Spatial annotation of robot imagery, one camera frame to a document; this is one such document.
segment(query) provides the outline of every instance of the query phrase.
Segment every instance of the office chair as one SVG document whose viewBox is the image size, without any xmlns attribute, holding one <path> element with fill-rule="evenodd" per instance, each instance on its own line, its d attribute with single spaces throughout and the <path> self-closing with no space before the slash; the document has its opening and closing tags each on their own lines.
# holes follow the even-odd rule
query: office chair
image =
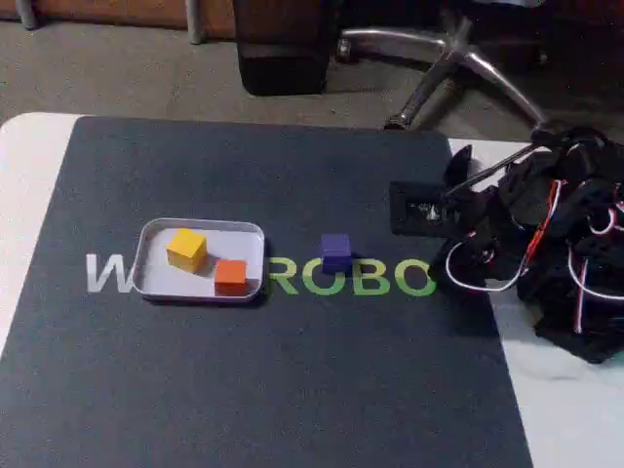
<svg viewBox="0 0 624 468">
<path fill-rule="evenodd" d="M 444 33 L 423 30 L 366 27 L 341 31 L 336 58 L 349 61 L 358 53 L 413 59 L 414 49 L 420 49 L 418 59 L 432 62 L 403 109 L 391 116 L 384 129 L 407 130 L 425 102 L 458 67 L 465 67 L 489 81 L 507 95 L 534 121 L 536 126 L 546 122 L 542 109 L 506 77 L 480 50 L 470 42 L 475 25 L 489 16 L 488 9 L 505 10 L 511 18 L 520 10 L 536 7 L 544 0 L 452 0 L 442 2 Z"/>
</svg>

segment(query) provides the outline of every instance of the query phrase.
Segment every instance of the white letter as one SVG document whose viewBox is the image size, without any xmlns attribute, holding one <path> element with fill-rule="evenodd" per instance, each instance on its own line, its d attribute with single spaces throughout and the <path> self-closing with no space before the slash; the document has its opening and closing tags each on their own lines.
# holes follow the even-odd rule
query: white letter
<svg viewBox="0 0 624 468">
<path fill-rule="evenodd" d="M 89 293 L 99 293 L 110 273 L 115 269 L 115 275 L 117 276 L 117 291 L 119 293 L 129 293 L 133 288 L 133 272 L 130 271 L 128 279 L 124 273 L 124 258 L 118 253 L 111 255 L 101 275 L 98 277 L 98 256 L 95 253 L 87 253 L 87 291 Z"/>
</svg>

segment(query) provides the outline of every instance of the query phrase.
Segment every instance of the chair leg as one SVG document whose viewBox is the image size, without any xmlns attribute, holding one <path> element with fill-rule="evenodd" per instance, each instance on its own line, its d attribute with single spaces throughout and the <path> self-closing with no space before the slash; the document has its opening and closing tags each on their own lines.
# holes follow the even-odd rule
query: chair leg
<svg viewBox="0 0 624 468">
<path fill-rule="evenodd" d="M 387 120 L 384 129 L 407 130 L 418 111 L 420 111 L 440 84 L 452 74 L 456 67 L 456 54 L 444 53 L 422 77 L 408 102 L 401 109 L 401 112 Z"/>
<path fill-rule="evenodd" d="M 342 61 L 349 61 L 352 52 L 362 51 L 401 59 L 433 61 L 446 49 L 447 40 L 445 34 L 411 29 L 345 29 L 340 34 L 336 56 Z"/>
<path fill-rule="evenodd" d="M 472 49 L 465 54 L 462 64 L 465 64 L 473 72 L 488 80 L 499 90 L 502 90 L 526 115 L 535 121 L 536 125 L 546 122 L 547 119 L 542 109 L 477 50 Z"/>
</svg>

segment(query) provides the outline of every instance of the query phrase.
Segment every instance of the red wire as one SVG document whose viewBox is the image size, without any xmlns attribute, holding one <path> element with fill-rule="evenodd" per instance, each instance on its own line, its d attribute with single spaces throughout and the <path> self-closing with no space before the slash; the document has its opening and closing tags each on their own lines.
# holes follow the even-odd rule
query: red wire
<svg viewBox="0 0 624 468">
<path fill-rule="evenodd" d="M 557 181 L 554 180 L 553 184 L 550 187 L 550 195 L 548 197 L 548 217 L 544 220 L 544 222 L 542 222 L 539 226 L 537 226 L 537 229 L 535 230 L 535 233 L 533 234 L 533 238 L 531 239 L 530 243 L 528 244 L 528 247 L 526 248 L 526 264 L 528 264 L 531 259 L 533 258 L 533 256 L 535 255 L 535 252 L 537 252 L 537 248 L 539 247 L 539 244 L 542 241 L 542 238 L 544 237 L 544 232 L 546 231 L 546 229 L 548 228 L 548 225 L 550 224 L 550 220 L 552 219 L 552 214 L 550 213 L 553 210 L 553 203 L 555 201 L 555 195 L 557 194 Z"/>
</svg>

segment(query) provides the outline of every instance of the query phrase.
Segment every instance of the wooden block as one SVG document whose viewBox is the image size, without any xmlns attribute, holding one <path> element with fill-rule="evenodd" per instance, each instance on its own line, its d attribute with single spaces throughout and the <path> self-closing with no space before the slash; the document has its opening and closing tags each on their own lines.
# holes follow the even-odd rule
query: wooden block
<svg viewBox="0 0 624 468">
<path fill-rule="evenodd" d="M 167 247 L 169 264 L 190 273 L 195 273 L 207 257 L 206 238 L 188 229 L 179 229 Z"/>
<path fill-rule="evenodd" d="M 243 260 L 219 260 L 214 274 L 214 289 L 224 295 L 246 295 L 247 263 Z"/>
</svg>

